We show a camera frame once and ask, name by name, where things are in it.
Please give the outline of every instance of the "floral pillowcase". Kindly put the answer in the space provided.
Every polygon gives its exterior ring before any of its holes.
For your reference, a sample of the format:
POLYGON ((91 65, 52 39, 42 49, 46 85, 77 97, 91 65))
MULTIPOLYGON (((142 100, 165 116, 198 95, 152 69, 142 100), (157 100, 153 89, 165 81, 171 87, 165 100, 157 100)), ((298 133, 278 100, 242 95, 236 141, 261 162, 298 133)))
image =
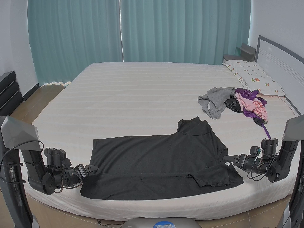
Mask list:
POLYGON ((223 63, 238 78, 244 88, 264 95, 284 96, 282 87, 268 76, 256 62, 229 60, 223 63))

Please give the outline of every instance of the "black garment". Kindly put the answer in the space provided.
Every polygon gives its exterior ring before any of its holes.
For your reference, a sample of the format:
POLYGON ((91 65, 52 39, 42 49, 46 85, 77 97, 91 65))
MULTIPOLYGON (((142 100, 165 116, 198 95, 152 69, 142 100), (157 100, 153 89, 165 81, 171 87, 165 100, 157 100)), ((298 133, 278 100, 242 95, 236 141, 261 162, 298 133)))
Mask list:
POLYGON ((177 133, 94 139, 81 194, 91 199, 148 200, 193 196, 243 183, 222 159, 228 149, 206 121, 181 120, 177 133))
MULTIPOLYGON (((225 105, 227 108, 229 108, 230 110, 233 110, 234 112, 244 113, 243 111, 241 111, 241 106, 240 106, 239 101, 236 98, 234 98, 234 96, 231 96, 230 99, 226 100, 225 105)), ((252 119, 260 127, 262 127, 262 123, 263 124, 268 123, 266 120, 256 118, 256 117, 253 117, 252 119)))

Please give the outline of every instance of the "bed sheet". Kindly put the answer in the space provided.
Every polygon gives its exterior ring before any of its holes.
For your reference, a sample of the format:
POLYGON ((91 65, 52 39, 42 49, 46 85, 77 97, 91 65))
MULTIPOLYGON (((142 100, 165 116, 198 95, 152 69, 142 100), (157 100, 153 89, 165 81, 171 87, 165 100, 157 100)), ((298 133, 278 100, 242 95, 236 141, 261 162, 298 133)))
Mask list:
MULTIPOLYGON (((197 102, 199 95, 213 87, 241 86, 222 65, 94 63, 46 106, 33 125, 45 147, 65 150, 73 166, 89 164, 94 138, 173 134, 180 119, 196 116, 207 120, 230 155, 249 154, 251 146, 260 146, 261 140, 267 137, 263 128, 228 108, 218 120, 211 119, 197 102)), ((280 141, 286 121, 295 115, 283 97, 263 98, 268 102, 266 127, 270 135, 280 141)), ((299 148, 288 177, 276 183, 270 183, 267 178, 258 182, 249 180, 247 173, 236 167, 244 184, 176 199, 92 200, 82 197, 80 188, 64 189, 62 193, 48 196, 33 190, 28 183, 25 190, 49 206, 93 218, 122 221, 135 217, 215 219, 242 213, 291 194, 298 157, 299 148)))

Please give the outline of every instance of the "teal curtain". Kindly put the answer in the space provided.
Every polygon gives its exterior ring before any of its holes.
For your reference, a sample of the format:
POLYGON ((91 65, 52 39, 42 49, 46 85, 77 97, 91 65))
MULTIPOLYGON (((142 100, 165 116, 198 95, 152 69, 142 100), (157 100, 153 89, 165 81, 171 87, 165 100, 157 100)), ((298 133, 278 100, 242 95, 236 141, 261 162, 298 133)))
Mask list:
POLYGON ((249 24, 250 0, 121 0, 124 61, 222 64, 249 24))
POLYGON ((119 0, 28 0, 28 28, 40 85, 122 61, 119 0))

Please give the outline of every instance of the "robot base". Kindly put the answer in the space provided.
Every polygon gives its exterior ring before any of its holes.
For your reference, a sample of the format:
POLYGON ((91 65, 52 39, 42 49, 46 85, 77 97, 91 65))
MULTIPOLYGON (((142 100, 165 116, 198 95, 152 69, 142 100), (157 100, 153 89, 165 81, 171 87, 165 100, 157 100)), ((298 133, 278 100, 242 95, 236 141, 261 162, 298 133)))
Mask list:
POLYGON ((201 228, 190 218, 134 218, 123 224, 121 228, 201 228))

